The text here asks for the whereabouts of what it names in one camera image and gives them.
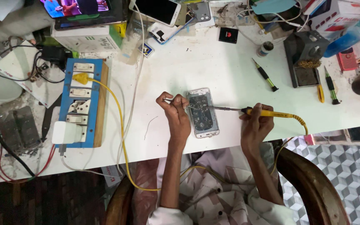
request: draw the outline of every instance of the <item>screwdriver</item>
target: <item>screwdriver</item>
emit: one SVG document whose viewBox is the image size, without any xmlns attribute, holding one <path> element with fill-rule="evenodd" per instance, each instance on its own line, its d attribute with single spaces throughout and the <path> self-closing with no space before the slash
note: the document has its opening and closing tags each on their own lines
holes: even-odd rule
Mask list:
<svg viewBox="0 0 360 225">
<path fill-rule="evenodd" d="M 173 99 L 163 99 L 163 100 L 168 101 L 168 102 L 173 102 Z M 190 105 L 187 105 L 187 106 L 192 108 L 192 109 L 195 109 L 195 110 L 200 110 L 200 109 L 196 109 L 196 108 L 194 108 L 194 107 L 192 107 Z"/>
<path fill-rule="evenodd" d="M 256 68 L 258 69 L 259 73 L 262 75 L 263 79 L 265 79 L 268 82 L 268 84 L 272 88 L 273 92 L 277 91 L 278 88 L 272 83 L 272 81 L 270 80 L 270 78 L 266 74 L 266 72 L 263 70 L 263 68 L 260 67 L 260 65 L 257 64 L 254 59 L 253 59 L 253 61 L 254 61 L 255 65 L 256 65 Z"/>
<path fill-rule="evenodd" d="M 333 100 L 332 104 L 333 104 L 333 105 L 338 105 L 338 104 L 340 104 L 340 102 L 339 102 L 338 99 L 337 99 L 336 92 L 334 91 L 333 80 L 331 79 L 329 73 L 327 72 L 326 66 L 324 67 L 324 73 L 326 74 L 327 87 L 328 87 L 329 90 L 330 90 L 331 99 Z"/>
</svg>

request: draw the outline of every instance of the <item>phone screen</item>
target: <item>phone screen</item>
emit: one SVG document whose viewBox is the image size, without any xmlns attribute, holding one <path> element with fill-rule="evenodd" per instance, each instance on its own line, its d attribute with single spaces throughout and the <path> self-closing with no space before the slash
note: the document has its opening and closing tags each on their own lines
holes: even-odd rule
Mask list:
<svg viewBox="0 0 360 225">
<path fill-rule="evenodd" d="M 136 0 L 140 13 L 150 16 L 166 24 L 170 24 L 177 4 L 169 0 Z"/>
<path fill-rule="evenodd" d="M 107 0 L 40 0 L 52 18 L 108 11 Z"/>
</svg>

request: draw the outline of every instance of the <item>white power adapter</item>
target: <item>white power adapter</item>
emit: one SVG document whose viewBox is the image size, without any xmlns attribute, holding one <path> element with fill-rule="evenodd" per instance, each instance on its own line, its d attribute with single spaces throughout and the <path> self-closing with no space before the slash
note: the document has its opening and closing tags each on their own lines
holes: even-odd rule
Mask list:
<svg viewBox="0 0 360 225">
<path fill-rule="evenodd" d="M 83 127 L 75 123 L 56 121 L 52 136 L 53 144 L 73 144 L 81 142 L 85 133 L 83 132 Z"/>
</svg>

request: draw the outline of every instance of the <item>green screwdriver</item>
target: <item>green screwdriver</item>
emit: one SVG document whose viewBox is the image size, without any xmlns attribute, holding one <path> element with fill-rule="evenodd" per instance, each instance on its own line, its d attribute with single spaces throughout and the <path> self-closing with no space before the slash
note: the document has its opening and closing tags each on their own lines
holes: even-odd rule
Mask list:
<svg viewBox="0 0 360 225">
<path fill-rule="evenodd" d="M 329 73 L 327 72 L 326 66 L 324 67 L 324 73 L 326 74 L 326 83 L 327 83 L 327 87 L 330 90 L 330 94 L 331 94 L 331 99 L 333 100 L 332 104 L 333 105 L 338 105 L 340 104 L 340 102 L 337 99 L 337 95 L 334 92 L 334 84 L 333 84 L 333 80 L 331 79 Z"/>
<path fill-rule="evenodd" d="M 278 88 L 272 83 L 272 81 L 270 80 L 270 78 L 269 78 L 269 76 L 266 74 L 266 72 L 263 70 L 263 68 L 260 67 L 260 65 L 257 64 L 254 59 L 253 59 L 253 61 L 254 61 L 255 65 L 256 65 L 259 73 L 262 75 L 263 79 L 265 79 L 265 80 L 268 82 L 268 84 L 269 84 L 270 87 L 272 88 L 273 92 L 277 91 Z"/>
</svg>

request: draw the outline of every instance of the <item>yellow plug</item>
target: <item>yellow plug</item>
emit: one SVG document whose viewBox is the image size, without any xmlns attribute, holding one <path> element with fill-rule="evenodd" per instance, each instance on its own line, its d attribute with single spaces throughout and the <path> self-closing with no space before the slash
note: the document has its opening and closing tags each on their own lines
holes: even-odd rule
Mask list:
<svg viewBox="0 0 360 225">
<path fill-rule="evenodd" d="M 87 84 L 88 74 L 87 73 L 78 73 L 73 75 L 73 80 L 79 82 L 80 84 Z"/>
</svg>

